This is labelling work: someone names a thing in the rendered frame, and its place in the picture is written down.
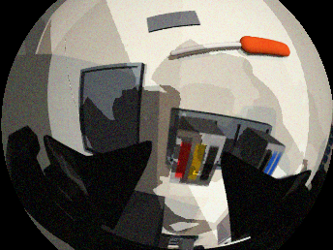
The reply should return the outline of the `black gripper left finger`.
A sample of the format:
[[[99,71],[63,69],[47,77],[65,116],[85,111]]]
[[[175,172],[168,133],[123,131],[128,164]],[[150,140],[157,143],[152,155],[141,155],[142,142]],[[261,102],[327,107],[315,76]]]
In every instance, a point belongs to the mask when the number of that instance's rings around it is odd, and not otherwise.
[[[141,141],[115,151],[85,156],[54,137],[44,136],[50,164],[80,186],[102,226],[110,231],[115,230],[150,160],[151,143]]]

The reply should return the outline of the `grey flat panel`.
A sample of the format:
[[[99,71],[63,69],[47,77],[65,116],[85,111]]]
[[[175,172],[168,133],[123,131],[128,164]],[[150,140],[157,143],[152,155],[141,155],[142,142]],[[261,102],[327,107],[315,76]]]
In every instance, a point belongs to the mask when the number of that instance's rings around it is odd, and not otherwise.
[[[51,136],[49,114],[47,114],[47,78],[49,78],[51,54],[17,55],[5,86],[3,110],[1,110],[1,138],[4,157],[7,157],[9,134],[28,126],[38,136],[40,168],[49,167],[49,157],[44,147],[44,136]],[[24,209],[26,210],[26,209]],[[27,210],[26,210],[27,211]],[[27,211],[28,214],[28,211]],[[35,226],[58,250],[75,250],[67,242],[59,240],[44,229],[30,214]]]

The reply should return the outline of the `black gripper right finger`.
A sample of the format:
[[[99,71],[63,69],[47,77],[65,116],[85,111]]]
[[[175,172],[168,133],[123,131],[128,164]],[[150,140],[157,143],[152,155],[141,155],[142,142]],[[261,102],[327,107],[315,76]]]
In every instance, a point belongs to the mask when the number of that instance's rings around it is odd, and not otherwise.
[[[243,240],[270,217],[291,191],[306,184],[311,171],[276,179],[229,152],[221,159],[227,198],[231,241]]]

